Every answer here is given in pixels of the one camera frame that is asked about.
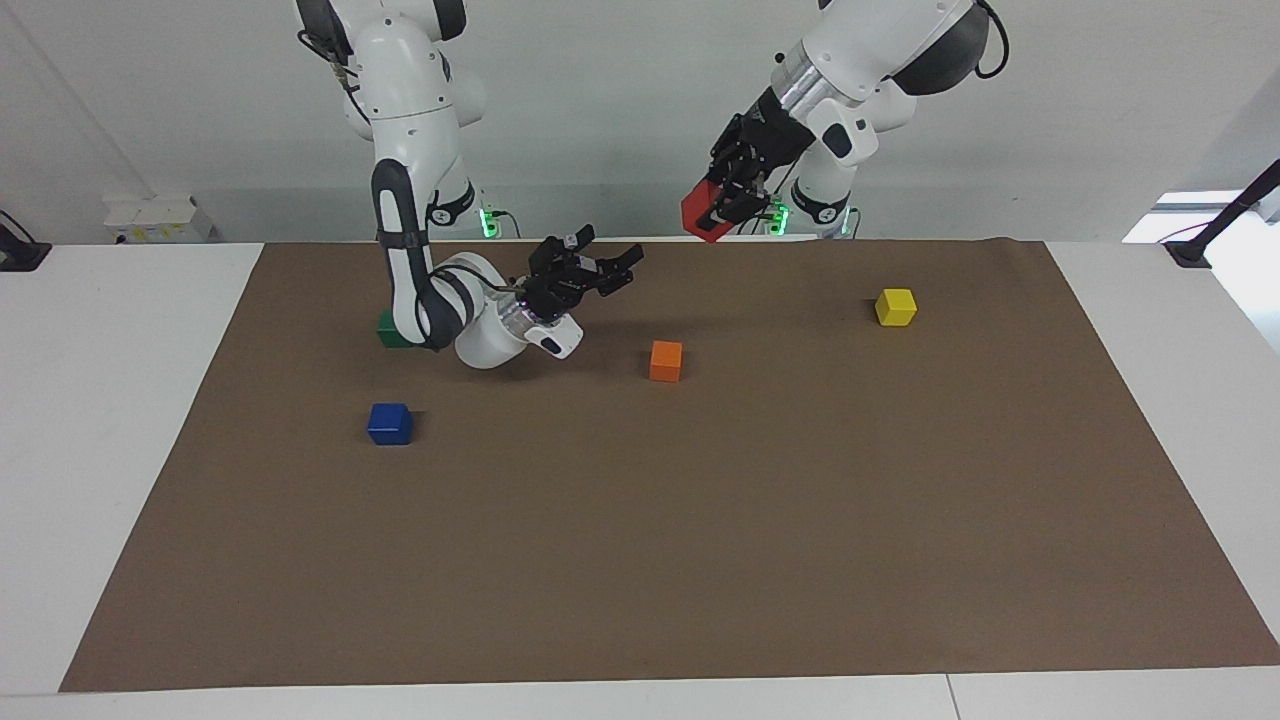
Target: white table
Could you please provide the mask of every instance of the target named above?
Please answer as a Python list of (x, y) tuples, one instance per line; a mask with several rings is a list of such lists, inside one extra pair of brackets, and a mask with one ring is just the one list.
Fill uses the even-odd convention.
[[(1050, 247), (1275, 633), (1280, 356), (1160, 247)], [(59, 247), (0, 275), (0, 720), (1280, 717), (1280, 667), (54, 696), (260, 251)]]

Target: green block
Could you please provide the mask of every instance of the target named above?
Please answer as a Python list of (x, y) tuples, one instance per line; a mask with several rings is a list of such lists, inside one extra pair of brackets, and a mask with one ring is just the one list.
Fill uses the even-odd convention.
[(392, 318), (390, 310), (383, 310), (378, 318), (378, 340), (383, 341), (383, 347), (413, 347), (412, 342), (396, 332), (396, 320)]

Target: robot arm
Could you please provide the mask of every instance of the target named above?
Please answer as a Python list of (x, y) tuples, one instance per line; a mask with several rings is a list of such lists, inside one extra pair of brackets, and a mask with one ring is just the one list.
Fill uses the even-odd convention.
[(431, 259), (430, 225), (454, 224), (476, 196), (460, 160), (460, 128), (479, 119), (484, 94), (456, 77), (438, 46), (465, 29), (462, 0), (297, 4), (300, 40), (333, 65), (348, 119), (374, 143), (372, 201), (396, 329), (429, 350), (452, 345), (479, 369), (497, 368), (530, 343), (558, 359), (572, 354), (582, 331), (567, 310), (589, 290), (608, 295), (630, 283), (631, 266), (644, 256), (639, 246), (616, 260), (580, 258), (594, 240), (588, 225), (548, 238), (563, 251), (559, 263), (531, 264), (512, 286), (480, 255), (462, 252), (439, 266)]
[(797, 161), (792, 200), (819, 228), (829, 227), (858, 165), (879, 149), (877, 132), (905, 124), (915, 97), (950, 90), (974, 72), (989, 26), (998, 23), (987, 0), (819, 6), (818, 26), (780, 58), (769, 87), (716, 142), (707, 177), (682, 205), (689, 232), (714, 242), (758, 217), (771, 201), (765, 181)]

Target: black cable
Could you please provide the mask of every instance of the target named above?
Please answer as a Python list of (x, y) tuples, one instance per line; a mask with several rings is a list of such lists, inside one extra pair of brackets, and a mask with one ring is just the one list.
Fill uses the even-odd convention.
[(520, 290), (515, 287), (493, 284), (492, 282), (489, 282), (489, 278), (484, 277), (484, 274), (480, 273), (480, 270), (476, 270), (475, 268), (467, 268), (466, 265), (438, 265), (434, 270), (431, 270), (431, 274), (428, 277), (434, 278), (439, 275), (443, 270), (462, 270), (463, 273), (470, 273), (494, 292), (511, 292), (511, 293), (520, 292)]
[(342, 90), (347, 94), (347, 99), (351, 100), (351, 106), (355, 108), (357, 113), (360, 113), (360, 117), (365, 120), (365, 124), (372, 126), (374, 123), (369, 120), (369, 115), (365, 114), (365, 110), (360, 108), (360, 102), (356, 101), (356, 91), (360, 88), (351, 87), (349, 85), (343, 85)]
[(307, 31), (305, 31), (305, 29), (300, 29), (298, 31), (298, 42), (301, 42), (302, 46), (306, 47), (307, 50), (315, 53), (316, 58), (320, 58), (325, 63), (329, 63), (330, 65), (338, 65), (339, 68), (342, 68), (342, 72), (347, 73), (351, 77), (360, 77), (358, 74), (356, 74), (355, 70), (352, 70), (351, 68), (348, 68), (348, 67), (338, 63), (337, 60), (334, 60), (329, 55), (325, 55), (324, 50), (316, 47), (315, 42), (311, 41), (311, 36), (307, 35)]
[[(787, 173), (786, 173), (785, 176), (782, 176), (782, 182), (780, 182), (780, 183), (778, 183), (778, 187), (777, 187), (777, 188), (776, 188), (776, 190), (773, 191), (773, 193), (772, 193), (772, 195), (769, 195), (769, 199), (771, 199), (771, 200), (772, 200), (772, 199), (773, 199), (773, 197), (774, 197), (774, 196), (776, 196), (777, 193), (782, 192), (782, 188), (783, 188), (783, 187), (786, 187), (786, 184), (787, 184), (787, 181), (788, 181), (788, 179), (791, 179), (791, 173), (794, 173), (794, 172), (796, 170), (796, 165), (799, 165), (799, 164), (800, 164), (800, 159), (799, 159), (799, 158), (796, 158), (795, 163), (791, 163), (791, 167), (790, 167), (790, 168), (787, 168)], [(772, 214), (772, 213), (769, 213), (769, 214), (760, 214), (760, 215), (756, 215), (756, 217), (755, 217), (755, 224), (754, 224), (754, 225), (751, 225), (751, 234), (755, 234), (755, 231), (760, 229), (760, 222), (763, 222), (763, 220), (764, 220), (765, 218), (772, 218), (772, 217), (773, 217), (773, 214)], [(742, 220), (742, 224), (741, 224), (741, 225), (739, 225), (739, 228), (737, 228), (737, 233), (736, 233), (736, 234), (742, 234), (742, 228), (745, 228), (745, 227), (746, 227), (746, 223), (750, 223), (750, 222), (751, 222), (751, 218), (748, 218), (748, 219)]]
[(22, 227), (22, 223), (19, 223), (18, 220), (13, 219), (13, 215), (10, 215), (9, 213), (5, 213), (4, 210), (0, 210), (0, 218), (4, 218), (6, 220), (9, 220), (9, 224), (12, 224), (13, 227), (20, 229), (22, 234), (27, 236), (27, 241), (29, 241), (32, 245), (36, 243), (36, 236), (31, 234), (31, 231), (28, 231), (27, 228)]
[(1000, 73), (1005, 72), (1005, 67), (1009, 65), (1009, 54), (1010, 54), (1009, 31), (1005, 29), (1004, 20), (1000, 19), (1000, 14), (996, 13), (996, 9), (991, 6), (991, 3), (988, 3), (987, 0), (974, 0), (974, 3), (977, 3), (978, 6), (980, 6), (983, 10), (987, 10), (987, 14), (991, 15), (991, 22), (996, 24), (996, 31), (1000, 32), (1000, 42), (1001, 45), (1005, 46), (1004, 55), (1001, 56), (1000, 64), (996, 65), (995, 70), (983, 72), (982, 68), (977, 68), (974, 70), (979, 78), (991, 79), (998, 76)]
[(849, 240), (858, 240), (858, 229), (863, 227), (863, 211), (859, 210), (858, 208), (852, 208), (849, 211), (858, 213), (858, 222), (854, 223), (854, 233), (849, 236)]
[(525, 240), (525, 236), (520, 232), (520, 220), (516, 219), (516, 215), (511, 214), (507, 210), (494, 210), (493, 217), (511, 218), (511, 224), (516, 225), (516, 240)]
[(1208, 223), (1201, 223), (1198, 225), (1192, 225), (1189, 228), (1183, 228), (1183, 229), (1180, 229), (1178, 232), (1171, 232), (1171, 233), (1166, 234), (1165, 237), (1157, 240), (1156, 245), (1164, 245), (1164, 243), (1169, 242), (1170, 240), (1174, 240), (1175, 237), (1183, 234), (1184, 232), (1198, 231), (1201, 228), (1207, 228), (1207, 227), (1208, 227)]
[[(325, 63), (329, 63), (334, 68), (342, 69), (342, 72), (347, 73), (348, 77), (353, 77), (353, 78), (358, 78), (360, 77), (358, 73), (356, 73), (351, 68), (347, 68), (346, 65), (339, 64), (335, 59), (330, 58), (329, 55), (325, 55), (324, 50), (320, 50), (319, 47), (316, 47), (315, 42), (311, 41), (311, 36), (307, 35), (307, 31), (305, 31), (305, 29), (300, 29), (298, 31), (298, 42), (301, 42), (302, 46), (306, 47), (307, 50), (315, 53), (316, 58), (320, 58), (321, 60), (324, 60)], [(348, 85), (346, 81), (342, 81), (342, 91), (346, 92), (347, 94), (347, 99), (351, 100), (351, 106), (355, 108), (357, 113), (360, 113), (360, 117), (365, 120), (366, 126), (371, 126), (374, 123), (369, 122), (369, 115), (365, 114), (365, 110), (360, 106), (360, 102), (356, 101), (356, 91), (357, 90), (360, 90), (360, 88), (358, 87), (351, 87), (351, 85)]]

